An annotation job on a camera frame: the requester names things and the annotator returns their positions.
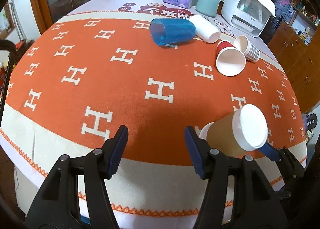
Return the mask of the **white countertop appliance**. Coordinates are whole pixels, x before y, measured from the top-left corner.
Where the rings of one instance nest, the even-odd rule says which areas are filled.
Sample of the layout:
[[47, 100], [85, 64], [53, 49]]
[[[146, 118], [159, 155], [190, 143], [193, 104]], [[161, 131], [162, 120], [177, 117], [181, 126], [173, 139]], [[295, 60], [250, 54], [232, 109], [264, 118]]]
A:
[[225, 0], [221, 14], [233, 27], [258, 37], [267, 25], [271, 12], [258, 0]]

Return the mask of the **blue translucent plastic cup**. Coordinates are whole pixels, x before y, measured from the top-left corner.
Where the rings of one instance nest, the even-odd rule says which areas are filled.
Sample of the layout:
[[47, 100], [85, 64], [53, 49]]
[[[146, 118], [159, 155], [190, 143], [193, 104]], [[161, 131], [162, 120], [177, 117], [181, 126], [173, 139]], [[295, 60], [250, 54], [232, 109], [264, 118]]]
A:
[[157, 46], [188, 42], [196, 36], [193, 23], [179, 18], [156, 18], [150, 23], [150, 34]]

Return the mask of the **orange H-pattern tablecloth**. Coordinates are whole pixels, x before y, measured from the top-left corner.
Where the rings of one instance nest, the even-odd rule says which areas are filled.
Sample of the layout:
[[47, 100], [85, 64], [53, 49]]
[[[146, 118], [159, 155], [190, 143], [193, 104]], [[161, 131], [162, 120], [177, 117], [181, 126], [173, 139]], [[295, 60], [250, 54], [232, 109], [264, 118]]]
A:
[[1, 146], [39, 187], [56, 160], [87, 155], [120, 125], [129, 140], [106, 182], [122, 228], [192, 228], [206, 183], [196, 175], [184, 129], [253, 104], [263, 112], [268, 142], [306, 163], [298, 100], [282, 66], [260, 38], [261, 51], [237, 76], [216, 68], [216, 44], [199, 38], [157, 46], [154, 18], [184, 18], [159, 0], [92, 0], [43, 33], [12, 72]]

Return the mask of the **grey checkered paper cup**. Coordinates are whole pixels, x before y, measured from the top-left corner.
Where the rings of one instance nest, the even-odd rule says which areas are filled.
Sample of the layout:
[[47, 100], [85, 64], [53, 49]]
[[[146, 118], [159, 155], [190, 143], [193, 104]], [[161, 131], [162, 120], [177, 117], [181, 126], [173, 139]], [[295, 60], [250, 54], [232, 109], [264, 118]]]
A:
[[260, 51], [250, 42], [250, 40], [246, 36], [241, 35], [237, 37], [234, 40], [233, 45], [244, 54], [247, 61], [256, 63], [260, 59]]

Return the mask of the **white plastic cup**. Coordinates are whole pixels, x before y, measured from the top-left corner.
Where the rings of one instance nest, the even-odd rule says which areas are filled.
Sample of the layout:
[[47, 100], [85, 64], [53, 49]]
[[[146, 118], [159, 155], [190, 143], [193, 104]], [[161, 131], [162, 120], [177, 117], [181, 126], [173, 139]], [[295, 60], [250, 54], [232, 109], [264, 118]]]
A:
[[197, 36], [204, 42], [212, 44], [220, 38], [220, 30], [201, 15], [194, 15], [189, 21], [195, 25]]

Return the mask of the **brown wooden sideboard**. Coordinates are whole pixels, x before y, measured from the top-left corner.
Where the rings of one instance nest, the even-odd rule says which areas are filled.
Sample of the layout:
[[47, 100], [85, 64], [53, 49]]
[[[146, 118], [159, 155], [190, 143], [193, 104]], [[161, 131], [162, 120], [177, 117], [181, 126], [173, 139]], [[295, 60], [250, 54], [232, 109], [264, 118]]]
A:
[[292, 0], [269, 49], [282, 66], [302, 113], [319, 103], [319, 16], [309, 0]]

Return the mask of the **brown sleeve paper cup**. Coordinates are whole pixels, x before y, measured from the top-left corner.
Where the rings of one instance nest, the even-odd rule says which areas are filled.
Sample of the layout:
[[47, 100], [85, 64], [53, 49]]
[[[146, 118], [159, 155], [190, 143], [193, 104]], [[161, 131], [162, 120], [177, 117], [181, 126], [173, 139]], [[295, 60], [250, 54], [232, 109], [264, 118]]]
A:
[[267, 132], [262, 111], [253, 104], [246, 104], [220, 120], [205, 125], [199, 137], [228, 157], [240, 157], [264, 146]]

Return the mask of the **teal canister brown lid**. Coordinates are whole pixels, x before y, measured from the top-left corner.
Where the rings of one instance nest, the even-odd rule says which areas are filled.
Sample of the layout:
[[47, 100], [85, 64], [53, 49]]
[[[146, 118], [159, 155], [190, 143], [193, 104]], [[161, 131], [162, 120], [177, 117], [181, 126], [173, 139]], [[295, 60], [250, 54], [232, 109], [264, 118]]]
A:
[[219, 4], [220, 0], [198, 0], [196, 11], [209, 17], [215, 17]]

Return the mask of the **red paper cup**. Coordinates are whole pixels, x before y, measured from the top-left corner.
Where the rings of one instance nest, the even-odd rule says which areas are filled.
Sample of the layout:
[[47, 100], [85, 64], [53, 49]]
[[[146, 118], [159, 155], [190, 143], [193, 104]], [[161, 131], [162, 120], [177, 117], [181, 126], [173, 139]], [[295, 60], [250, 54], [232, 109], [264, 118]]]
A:
[[227, 77], [240, 74], [246, 66], [246, 58], [231, 42], [222, 40], [216, 46], [216, 68]]

